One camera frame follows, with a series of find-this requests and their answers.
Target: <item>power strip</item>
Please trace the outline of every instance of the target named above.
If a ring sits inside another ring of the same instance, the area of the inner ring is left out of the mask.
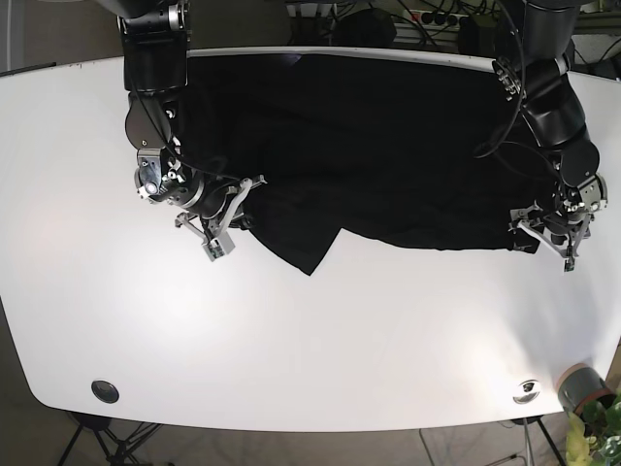
[[[287,12],[290,17],[327,17],[333,8],[337,14],[338,7],[332,3],[287,3]]]
[[[405,19],[416,18],[428,31],[458,32],[462,21],[467,15],[449,14],[443,12],[430,12],[427,10],[404,10]]]

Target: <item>black cloth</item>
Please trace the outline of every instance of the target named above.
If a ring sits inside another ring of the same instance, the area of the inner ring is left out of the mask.
[[[509,210],[551,192],[494,157],[473,158],[514,105],[490,73],[329,55],[203,57],[189,60],[184,100],[194,109],[181,134],[189,156],[224,155],[229,174],[264,174],[269,183],[245,201],[251,232],[308,275],[342,228],[402,248],[512,250]],[[503,154],[541,176],[531,153]]]

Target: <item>white table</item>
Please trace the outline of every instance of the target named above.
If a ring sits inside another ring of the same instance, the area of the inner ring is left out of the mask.
[[[210,263],[173,227],[175,208],[138,198],[121,65],[0,80],[0,295],[42,403],[228,429],[404,429],[557,412],[553,382],[566,368],[606,373],[621,334],[617,83],[571,76],[611,201],[575,272],[544,248],[402,250],[342,232],[309,278],[247,232]],[[118,388],[116,404],[93,396],[99,379]],[[528,379],[542,393],[517,405]]]

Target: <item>round hole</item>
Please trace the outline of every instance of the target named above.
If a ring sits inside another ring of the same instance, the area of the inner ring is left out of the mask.
[[[90,388],[99,401],[109,404],[118,401],[118,390],[109,382],[95,381],[90,385]]]
[[[525,381],[515,390],[513,401],[518,405],[530,403],[539,396],[541,385],[538,381]]]

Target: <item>floor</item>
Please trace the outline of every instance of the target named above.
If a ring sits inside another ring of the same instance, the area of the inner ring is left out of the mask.
[[[10,3],[0,0],[0,16],[23,14],[13,28],[14,36],[21,31],[16,50],[23,51],[22,58],[9,60],[14,68],[16,64],[62,64],[121,55],[114,17],[92,1],[13,0],[13,10],[8,12]],[[195,0],[193,21],[194,48],[284,45],[290,37],[286,11],[274,0]],[[0,20],[0,24],[6,28],[6,22]],[[0,28],[0,37],[6,37],[6,32]],[[0,50],[4,64],[7,48]],[[41,405],[30,393],[3,312],[0,374],[0,464],[56,464],[76,424],[66,413]],[[621,357],[615,359],[610,376],[618,385]],[[543,421],[562,449],[566,417],[546,416]],[[123,436],[135,425],[115,420],[113,431]],[[523,430],[510,422],[429,429],[423,435],[431,461],[418,431],[305,434],[165,426],[137,456],[178,466],[484,466],[524,450]],[[537,464],[557,464],[536,426],[531,428],[531,437]],[[107,463],[93,435],[84,433],[66,464]]]

